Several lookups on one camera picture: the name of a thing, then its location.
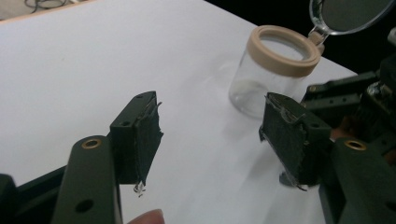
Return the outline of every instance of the jar lid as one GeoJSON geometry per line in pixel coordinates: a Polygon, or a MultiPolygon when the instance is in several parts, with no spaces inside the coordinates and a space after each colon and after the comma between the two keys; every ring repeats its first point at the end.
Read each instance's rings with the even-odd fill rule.
{"type": "Polygon", "coordinates": [[[286,77],[306,77],[312,73],[320,60],[320,51],[307,37],[290,29],[264,25],[255,28],[247,42],[247,52],[263,68],[286,77]],[[264,43],[264,38],[278,40],[302,52],[301,60],[294,60],[274,52],[264,43]]]}

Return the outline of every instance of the white table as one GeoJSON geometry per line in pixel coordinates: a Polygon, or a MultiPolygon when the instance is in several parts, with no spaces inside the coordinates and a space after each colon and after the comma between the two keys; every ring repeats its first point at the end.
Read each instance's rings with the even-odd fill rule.
{"type": "MultiPolygon", "coordinates": [[[[228,100],[254,27],[198,0],[97,0],[0,22],[0,172],[20,185],[66,165],[77,140],[156,91],[164,137],[145,195],[121,187],[125,222],[161,208],[169,224],[324,223],[318,189],[281,186],[261,121],[228,100]]],[[[322,59],[302,86],[352,75],[322,59]]]]}

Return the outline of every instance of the black mechanical part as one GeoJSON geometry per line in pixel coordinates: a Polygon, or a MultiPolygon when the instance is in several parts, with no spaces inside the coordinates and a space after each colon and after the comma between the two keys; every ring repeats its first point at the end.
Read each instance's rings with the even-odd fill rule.
{"type": "Polygon", "coordinates": [[[381,62],[380,79],[391,90],[396,90],[396,54],[389,56],[381,62]]]}
{"type": "Polygon", "coordinates": [[[378,75],[376,73],[367,72],[354,77],[328,81],[324,84],[310,85],[306,88],[303,102],[352,93],[361,94],[369,85],[378,80],[378,75]]]}
{"type": "Polygon", "coordinates": [[[110,141],[81,139],[72,148],[51,223],[121,223],[117,187],[110,141]]]}
{"type": "Polygon", "coordinates": [[[50,223],[55,210],[65,167],[18,187],[14,198],[18,209],[11,223],[50,223]]]}
{"type": "Polygon", "coordinates": [[[361,103],[357,93],[313,99],[301,105],[324,120],[332,128],[340,125],[344,116],[353,115],[361,103]]]}
{"type": "Polygon", "coordinates": [[[110,125],[120,184],[146,185],[149,167],[161,143],[157,96],[137,95],[110,125]]]}
{"type": "Polygon", "coordinates": [[[275,150],[293,186],[318,183],[330,132],[329,125],[291,98],[268,92],[260,138],[275,150]]]}
{"type": "Polygon", "coordinates": [[[396,223],[396,175],[376,148],[354,138],[339,138],[331,160],[346,197],[334,223],[396,223]]]}
{"type": "MultiPolygon", "coordinates": [[[[344,120],[336,131],[355,137],[323,144],[316,150],[317,154],[307,157],[307,163],[321,163],[316,173],[306,174],[311,175],[307,179],[318,179],[327,224],[396,223],[396,54],[381,63],[378,74],[380,79],[375,73],[365,73],[310,86],[301,102],[305,110],[317,116],[316,119],[332,127],[345,119],[348,122],[344,120]]],[[[290,103],[297,107],[297,102],[273,99],[267,97],[261,140],[265,137],[286,170],[293,170],[301,163],[301,155],[305,155],[304,141],[285,138],[309,136],[312,130],[291,128],[291,124],[298,123],[296,120],[305,118],[302,112],[285,109],[290,103]]]]}
{"type": "Polygon", "coordinates": [[[0,175],[0,223],[121,223],[119,177],[146,184],[163,136],[156,92],[137,95],[113,124],[107,136],[75,143],[65,167],[17,188],[0,175]]]}
{"type": "Polygon", "coordinates": [[[287,187],[293,187],[293,188],[295,187],[293,185],[293,183],[290,182],[290,179],[289,179],[288,175],[286,174],[286,172],[282,172],[279,175],[279,183],[281,183],[282,185],[287,186],[287,187]]]}

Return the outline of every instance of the cable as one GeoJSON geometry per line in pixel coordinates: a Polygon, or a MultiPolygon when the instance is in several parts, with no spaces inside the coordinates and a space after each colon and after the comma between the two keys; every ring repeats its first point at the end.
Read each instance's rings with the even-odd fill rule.
{"type": "Polygon", "coordinates": [[[27,7],[31,7],[31,8],[34,9],[34,10],[31,12],[31,14],[32,14],[32,13],[37,12],[37,10],[38,10],[39,8],[42,8],[42,9],[52,9],[52,8],[56,8],[56,7],[62,7],[62,6],[64,6],[64,5],[67,3],[68,0],[63,0],[63,1],[62,1],[62,0],[34,0],[35,3],[34,3],[33,5],[30,5],[30,4],[28,3],[28,1],[29,1],[29,0],[24,0],[24,4],[25,4],[27,7]],[[58,6],[54,6],[54,7],[46,7],[46,6],[43,5],[43,3],[46,3],[46,2],[59,2],[59,5],[58,5],[58,6]]]}

